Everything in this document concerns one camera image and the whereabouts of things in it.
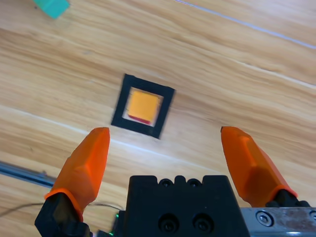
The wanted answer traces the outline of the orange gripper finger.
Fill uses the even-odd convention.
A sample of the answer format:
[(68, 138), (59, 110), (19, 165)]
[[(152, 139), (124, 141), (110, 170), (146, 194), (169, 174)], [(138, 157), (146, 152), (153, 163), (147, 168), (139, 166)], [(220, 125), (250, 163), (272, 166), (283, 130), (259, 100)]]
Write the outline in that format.
[(309, 207), (299, 201), (270, 157), (237, 127), (223, 126), (221, 139), (238, 195), (252, 207)]
[(93, 236), (83, 212), (99, 193), (109, 145), (109, 128), (95, 128), (67, 158), (35, 219), (42, 237)]

